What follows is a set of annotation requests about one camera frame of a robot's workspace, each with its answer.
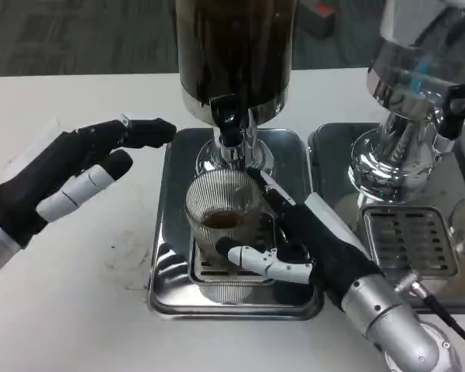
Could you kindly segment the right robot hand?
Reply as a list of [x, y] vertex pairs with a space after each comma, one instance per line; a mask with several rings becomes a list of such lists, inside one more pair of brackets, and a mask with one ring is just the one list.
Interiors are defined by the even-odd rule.
[[312, 192], [304, 202], [297, 203], [264, 171], [249, 167], [246, 174], [277, 215], [288, 242], [305, 248], [310, 260], [283, 260], [278, 253], [223, 237], [216, 249], [229, 262], [276, 281], [314, 284], [328, 292], [338, 307], [357, 281], [384, 276], [362, 243], [318, 193]]

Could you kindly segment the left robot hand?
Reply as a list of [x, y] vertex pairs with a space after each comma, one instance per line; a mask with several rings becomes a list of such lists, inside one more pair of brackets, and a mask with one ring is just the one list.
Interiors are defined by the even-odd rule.
[[39, 204], [69, 180], [102, 181], [101, 191], [125, 175], [133, 160], [127, 149], [160, 148], [177, 128], [157, 119], [121, 119], [62, 132], [15, 177], [0, 184], [0, 231], [24, 248], [48, 224]]

